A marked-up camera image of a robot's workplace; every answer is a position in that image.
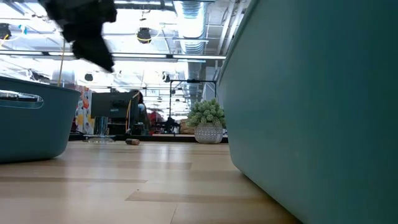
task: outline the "ceiling duct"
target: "ceiling duct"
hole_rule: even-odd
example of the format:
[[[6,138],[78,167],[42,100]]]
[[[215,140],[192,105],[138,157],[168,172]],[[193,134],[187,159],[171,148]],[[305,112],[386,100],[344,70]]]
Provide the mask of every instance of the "ceiling duct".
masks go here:
[[[193,1],[175,1],[175,11],[178,15],[178,34],[181,38],[198,39],[181,41],[183,54],[201,55],[204,53],[205,43],[200,41],[205,36],[205,22],[207,3]],[[188,79],[202,80],[205,74],[201,72],[202,63],[188,62]],[[203,85],[187,85],[191,105],[200,100],[198,92]]]

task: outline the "ceiling pipe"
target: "ceiling pipe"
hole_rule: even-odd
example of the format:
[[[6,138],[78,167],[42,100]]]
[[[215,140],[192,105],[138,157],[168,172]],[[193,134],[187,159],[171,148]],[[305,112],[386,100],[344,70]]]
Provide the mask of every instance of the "ceiling pipe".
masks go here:
[[[224,40],[225,40],[225,36],[226,33],[228,31],[229,28],[229,23],[231,22],[231,18],[232,18],[232,13],[234,11],[234,7],[235,7],[235,2],[229,2],[228,5],[228,14],[226,16],[225,22],[224,22],[224,26],[223,26],[223,31],[221,32],[221,37],[220,37],[220,41],[218,42],[218,47],[217,47],[217,53],[216,54],[220,54],[221,53],[221,49],[223,48],[223,44],[224,44]]]
[[[238,3],[238,9],[236,10],[236,16],[234,18],[234,22],[232,23],[231,29],[229,30],[228,38],[226,40],[226,43],[223,48],[223,54],[226,54],[229,48],[229,45],[231,44],[232,38],[235,34],[236,28],[238,26],[238,22],[240,21],[242,17],[242,12],[243,12],[243,5],[242,1]]]
[[[189,40],[181,41],[181,50],[183,54],[201,55],[204,53],[206,31],[206,15],[207,3],[193,2],[193,1],[175,1],[175,11],[178,15],[178,35],[181,38],[188,38]],[[205,73],[202,71],[202,63],[188,62],[187,78],[203,80]],[[196,101],[201,100],[201,95],[198,90],[203,89],[203,85],[187,85],[189,99],[191,106]]]

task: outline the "cable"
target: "cable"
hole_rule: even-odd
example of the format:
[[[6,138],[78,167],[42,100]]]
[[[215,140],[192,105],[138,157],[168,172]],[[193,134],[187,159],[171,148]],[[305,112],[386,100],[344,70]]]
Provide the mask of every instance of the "cable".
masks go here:
[[[63,48],[62,48],[62,56],[61,56],[61,67],[60,67],[60,73],[58,76],[58,87],[61,85],[61,75],[62,75],[62,67],[63,67],[63,56],[65,55],[65,44],[66,40],[63,40]]]
[[[138,93],[136,93],[136,94],[132,97],[132,99],[134,99],[135,97],[137,97],[138,94],[139,94],[139,91],[138,91]],[[130,100],[130,102],[129,102],[129,107],[127,108],[127,114],[126,114],[126,132],[127,132],[127,127],[130,128],[130,107],[131,107],[131,101],[132,101],[132,100]]]
[[[131,107],[131,100],[129,102],[129,107],[127,108],[127,114],[126,114],[126,132],[127,132],[127,121],[130,121],[130,107]]]

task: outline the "potted plant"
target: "potted plant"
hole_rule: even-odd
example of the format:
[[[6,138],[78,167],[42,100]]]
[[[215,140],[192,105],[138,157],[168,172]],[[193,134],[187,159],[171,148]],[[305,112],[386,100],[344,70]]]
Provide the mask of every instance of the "potted plant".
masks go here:
[[[224,110],[216,99],[196,102],[188,115],[187,125],[195,128],[195,139],[202,144],[218,144],[223,140]]]

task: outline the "small brown object on floor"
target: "small brown object on floor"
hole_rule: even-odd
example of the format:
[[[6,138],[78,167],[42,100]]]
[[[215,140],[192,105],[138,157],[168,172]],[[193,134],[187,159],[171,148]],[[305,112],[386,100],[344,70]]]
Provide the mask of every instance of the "small brown object on floor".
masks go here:
[[[139,140],[138,139],[126,139],[126,144],[130,144],[133,146],[138,146],[139,145]]]

